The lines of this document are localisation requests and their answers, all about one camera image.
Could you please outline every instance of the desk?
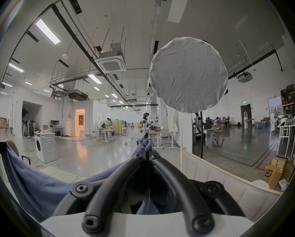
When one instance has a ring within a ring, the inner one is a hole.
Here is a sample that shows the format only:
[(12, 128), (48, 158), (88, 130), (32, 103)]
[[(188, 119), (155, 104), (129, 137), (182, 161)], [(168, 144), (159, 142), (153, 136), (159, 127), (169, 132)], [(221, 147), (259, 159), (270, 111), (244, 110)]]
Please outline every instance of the desk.
[(223, 125), (223, 123), (227, 123), (226, 128), (229, 128), (228, 120), (220, 120), (220, 121), (219, 121), (219, 124)]
[(245, 122), (248, 123), (248, 129), (251, 130), (252, 129), (252, 120), (254, 120), (255, 122), (255, 119), (254, 118), (250, 118), (250, 119), (246, 119)]
[(107, 139), (107, 135), (106, 135), (107, 132), (110, 132), (111, 133), (112, 131), (114, 131), (114, 129), (103, 129), (101, 131), (101, 133), (103, 133), (103, 138), (105, 139), (103, 142), (110, 143), (110, 140), (114, 140), (114, 139)]
[(53, 129), (54, 133), (55, 133), (55, 129), (57, 129), (57, 128), (62, 129), (63, 130), (63, 135), (64, 135), (64, 127), (62, 127), (62, 126), (50, 126), (50, 128)]
[[(293, 134), (293, 129), (295, 128), (295, 123), (294, 124), (289, 124), (289, 125), (279, 125), (278, 126), (280, 128), (280, 139), (278, 141), (278, 148), (277, 148), (277, 153), (276, 155), (278, 154), (278, 150), (280, 148), (280, 140), (284, 138), (288, 138), (288, 141), (287, 141), (287, 147), (286, 147), (286, 153), (285, 153), (285, 156), (287, 155), (287, 150), (288, 150), (288, 146), (289, 146), (289, 143), (290, 143), (290, 137), (291, 137), (291, 134)], [(284, 128), (287, 128), (288, 129), (288, 135), (284, 135)], [(295, 147), (295, 136), (294, 136), (294, 144), (292, 146), (292, 153), (294, 151), (294, 147)]]
[(204, 129), (207, 131), (207, 134), (210, 134), (210, 138), (212, 139), (213, 143), (217, 146), (217, 142), (215, 141), (215, 138), (213, 137), (213, 135), (215, 134), (216, 131), (220, 130), (219, 127), (213, 127), (213, 128), (208, 128), (208, 129)]
[[(172, 146), (170, 148), (167, 149), (173, 149), (173, 148), (178, 148), (178, 147), (174, 147), (174, 142), (173, 142), (173, 137), (174, 137), (174, 131), (172, 130), (159, 130), (159, 131), (149, 131), (149, 134), (159, 134), (160, 138), (162, 138), (162, 133), (171, 133), (172, 134), (172, 141), (171, 144)], [(164, 147), (160, 147), (160, 143), (159, 143), (159, 138), (156, 139), (157, 142), (157, 147), (156, 148), (162, 148), (164, 149)]]

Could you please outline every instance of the red floor line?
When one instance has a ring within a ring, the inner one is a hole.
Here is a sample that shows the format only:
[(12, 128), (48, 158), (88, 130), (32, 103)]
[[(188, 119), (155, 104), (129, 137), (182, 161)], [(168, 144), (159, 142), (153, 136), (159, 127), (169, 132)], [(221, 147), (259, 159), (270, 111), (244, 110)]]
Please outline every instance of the red floor line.
[(260, 169), (259, 166), (264, 162), (264, 160), (266, 159), (266, 157), (272, 152), (272, 149), (269, 150), (268, 154), (265, 156), (265, 158), (260, 162), (259, 165), (257, 165), (255, 168), (259, 169), (259, 170), (263, 170), (265, 171), (265, 169)]

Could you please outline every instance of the chair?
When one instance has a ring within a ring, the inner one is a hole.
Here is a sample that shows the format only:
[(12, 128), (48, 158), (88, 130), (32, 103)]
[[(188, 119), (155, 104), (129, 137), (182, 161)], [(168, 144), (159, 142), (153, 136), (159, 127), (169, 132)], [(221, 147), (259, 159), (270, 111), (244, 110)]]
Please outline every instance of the chair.
[(79, 131), (79, 137), (85, 138), (85, 130), (80, 130)]

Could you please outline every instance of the wall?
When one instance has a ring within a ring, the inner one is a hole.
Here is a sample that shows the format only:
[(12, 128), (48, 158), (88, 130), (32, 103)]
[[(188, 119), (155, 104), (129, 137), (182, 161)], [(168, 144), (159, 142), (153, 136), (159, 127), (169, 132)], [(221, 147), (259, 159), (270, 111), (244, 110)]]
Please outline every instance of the wall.
[[(188, 152), (192, 153), (192, 115), (190, 113), (179, 112), (167, 106), (168, 119), (175, 118), (175, 125), (178, 132), (174, 132), (174, 140), (180, 147), (186, 147)], [(168, 121), (169, 129), (172, 129), (170, 120)]]
[(160, 125), (163, 126), (163, 129), (168, 129), (168, 119), (167, 119), (167, 105), (166, 103), (159, 97), (156, 98), (156, 102), (158, 104), (158, 117)]
[[(92, 134), (93, 131), (93, 110), (94, 110), (94, 100), (86, 100), (86, 101), (74, 101), (73, 102), (73, 113), (75, 117), (76, 109), (85, 109), (85, 134)], [(72, 118), (72, 130), (73, 134), (75, 134), (75, 118)]]
[(246, 83), (238, 82), (232, 78), (228, 83), (228, 93), (215, 107), (205, 110), (207, 117), (230, 116), (231, 123), (241, 122), (240, 106), (246, 101), (251, 104), (252, 118), (256, 121), (269, 117), (268, 99), (273, 95), (280, 96), (280, 90), (287, 85), (295, 83), (295, 69), (285, 48), (277, 50), (283, 72), (276, 54), (272, 54), (263, 61), (250, 68), (253, 79)]
[(17, 138), (22, 138), (22, 106), (23, 101), (42, 105), (37, 115), (41, 116), (38, 126), (47, 124), (50, 126), (50, 120), (59, 120), (60, 125), (65, 123), (62, 117), (63, 101), (59, 101), (50, 97), (28, 91), (22, 87), (13, 87), (13, 92), (9, 91), (8, 95), (0, 93), (0, 114), (2, 117), (9, 118), (9, 110), (12, 108), (12, 123), (13, 132)]

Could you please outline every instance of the ceiling air conditioner unit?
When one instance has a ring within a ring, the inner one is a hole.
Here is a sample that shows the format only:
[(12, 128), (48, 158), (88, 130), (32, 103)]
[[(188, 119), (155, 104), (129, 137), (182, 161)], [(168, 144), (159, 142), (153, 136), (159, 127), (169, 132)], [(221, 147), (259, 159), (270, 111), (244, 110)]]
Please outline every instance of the ceiling air conditioner unit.
[(126, 71), (121, 44), (112, 43), (110, 46), (112, 51), (100, 53), (96, 63), (104, 73)]
[(67, 92), (67, 95), (68, 95), (69, 98), (75, 99), (75, 100), (78, 100), (78, 101), (88, 100), (88, 96), (85, 93), (83, 93), (83, 92), (81, 92), (81, 91), (79, 91), (77, 89), (69, 90)]
[(251, 73), (249, 73), (249, 72), (243, 72), (238, 75), (238, 81), (241, 83), (251, 81), (252, 79), (253, 79), (253, 77), (252, 77)]

